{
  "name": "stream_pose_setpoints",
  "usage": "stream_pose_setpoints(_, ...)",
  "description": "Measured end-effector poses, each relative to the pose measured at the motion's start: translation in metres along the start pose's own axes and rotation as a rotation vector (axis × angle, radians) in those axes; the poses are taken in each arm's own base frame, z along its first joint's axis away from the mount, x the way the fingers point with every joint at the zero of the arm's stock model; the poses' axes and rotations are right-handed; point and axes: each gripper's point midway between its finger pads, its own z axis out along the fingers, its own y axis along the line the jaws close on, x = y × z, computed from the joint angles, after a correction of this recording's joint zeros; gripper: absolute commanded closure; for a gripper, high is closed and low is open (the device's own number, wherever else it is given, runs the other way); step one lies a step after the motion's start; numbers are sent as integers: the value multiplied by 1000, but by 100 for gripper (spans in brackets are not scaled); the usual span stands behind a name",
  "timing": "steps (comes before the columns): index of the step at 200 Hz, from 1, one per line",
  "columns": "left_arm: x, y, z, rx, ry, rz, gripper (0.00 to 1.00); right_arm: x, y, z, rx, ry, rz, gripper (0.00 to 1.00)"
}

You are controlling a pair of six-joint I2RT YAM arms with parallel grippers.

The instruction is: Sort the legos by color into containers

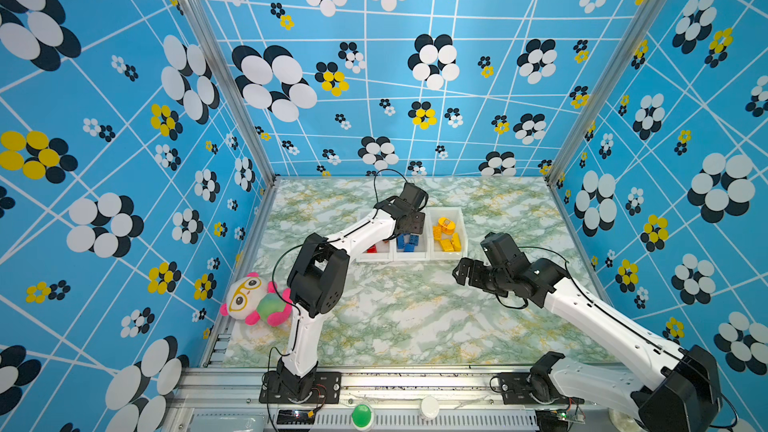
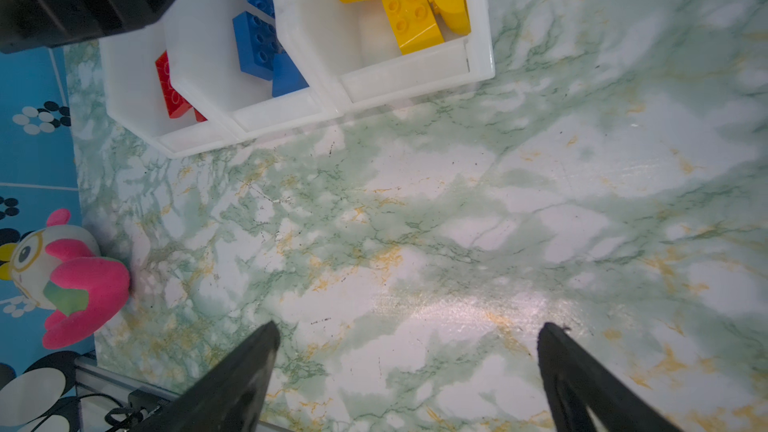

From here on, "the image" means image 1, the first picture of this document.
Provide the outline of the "yellow curved lego brick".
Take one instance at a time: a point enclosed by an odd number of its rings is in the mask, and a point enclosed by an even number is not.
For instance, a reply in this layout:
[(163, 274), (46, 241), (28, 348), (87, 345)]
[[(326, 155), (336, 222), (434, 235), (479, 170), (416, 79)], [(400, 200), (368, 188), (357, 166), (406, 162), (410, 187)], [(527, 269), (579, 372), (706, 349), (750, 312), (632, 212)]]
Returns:
[(440, 246), (441, 246), (443, 252), (454, 252), (455, 251), (453, 243), (449, 239), (441, 239), (440, 240)]

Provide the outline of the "yellow long lego brick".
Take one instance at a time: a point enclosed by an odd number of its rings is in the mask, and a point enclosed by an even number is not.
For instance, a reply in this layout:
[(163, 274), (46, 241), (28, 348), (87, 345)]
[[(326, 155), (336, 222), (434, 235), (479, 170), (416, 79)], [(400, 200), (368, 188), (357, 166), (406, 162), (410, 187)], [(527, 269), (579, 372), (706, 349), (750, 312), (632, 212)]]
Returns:
[(438, 219), (438, 225), (442, 229), (442, 234), (445, 235), (451, 235), (456, 230), (456, 223), (447, 217), (440, 217)]

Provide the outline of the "orange long lego brick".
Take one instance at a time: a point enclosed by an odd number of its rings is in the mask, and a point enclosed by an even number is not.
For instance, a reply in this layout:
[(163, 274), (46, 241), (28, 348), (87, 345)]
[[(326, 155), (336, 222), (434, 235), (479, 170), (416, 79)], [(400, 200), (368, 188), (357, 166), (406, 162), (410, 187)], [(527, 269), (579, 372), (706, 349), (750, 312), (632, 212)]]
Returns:
[(461, 252), (462, 251), (462, 243), (461, 243), (461, 240), (460, 240), (460, 237), (459, 237), (458, 233), (454, 233), (451, 236), (451, 244), (452, 244), (453, 249), (456, 252)]

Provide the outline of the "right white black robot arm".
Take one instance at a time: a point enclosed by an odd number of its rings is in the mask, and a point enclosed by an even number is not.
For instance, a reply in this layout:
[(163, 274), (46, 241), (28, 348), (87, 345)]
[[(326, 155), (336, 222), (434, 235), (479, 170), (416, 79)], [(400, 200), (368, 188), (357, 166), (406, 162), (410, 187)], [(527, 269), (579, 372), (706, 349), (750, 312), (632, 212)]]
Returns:
[(713, 431), (732, 404), (719, 367), (700, 346), (683, 348), (644, 328), (587, 291), (565, 262), (530, 260), (507, 233), (489, 233), (484, 259), (461, 259), (452, 271), (460, 286), (502, 300), (522, 299), (569, 322), (618, 359), (625, 372), (589, 366), (548, 352), (530, 368), (527, 389), (544, 405), (581, 399), (623, 413), (645, 431)]

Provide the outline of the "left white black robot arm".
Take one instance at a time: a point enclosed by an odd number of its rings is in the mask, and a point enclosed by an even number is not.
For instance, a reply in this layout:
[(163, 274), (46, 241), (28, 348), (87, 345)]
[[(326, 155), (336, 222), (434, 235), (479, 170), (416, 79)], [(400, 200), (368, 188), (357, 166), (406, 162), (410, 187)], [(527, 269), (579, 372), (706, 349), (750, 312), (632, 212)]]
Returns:
[(291, 331), (276, 366), (287, 395), (305, 399), (311, 393), (323, 324), (343, 295), (350, 262), (378, 242), (422, 233), (428, 200), (424, 189), (407, 182), (400, 194), (377, 202), (356, 223), (328, 236), (307, 236), (287, 279)]

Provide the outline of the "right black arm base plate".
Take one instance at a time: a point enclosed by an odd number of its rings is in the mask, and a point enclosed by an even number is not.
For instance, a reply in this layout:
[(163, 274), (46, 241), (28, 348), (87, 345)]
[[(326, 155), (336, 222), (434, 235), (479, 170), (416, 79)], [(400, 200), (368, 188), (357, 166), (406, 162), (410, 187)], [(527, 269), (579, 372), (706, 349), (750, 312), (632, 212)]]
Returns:
[(548, 398), (537, 398), (534, 385), (529, 380), (528, 372), (502, 372), (491, 377), (489, 387), (501, 396), (504, 405), (542, 405), (557, 407), (575, 407), (584, 404), (580, 398), (572, 398), (550, 392)]

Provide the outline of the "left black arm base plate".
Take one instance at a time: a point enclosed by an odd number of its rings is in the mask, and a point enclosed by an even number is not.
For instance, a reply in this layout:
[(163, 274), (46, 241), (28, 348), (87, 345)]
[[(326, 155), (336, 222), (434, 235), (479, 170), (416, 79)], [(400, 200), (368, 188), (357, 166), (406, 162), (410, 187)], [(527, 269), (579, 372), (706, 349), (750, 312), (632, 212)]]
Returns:
[(269, 371), (262, 376), (261, 404), (338, 404), (342, 374), (311, 372), (305, 377), (290, 372)]

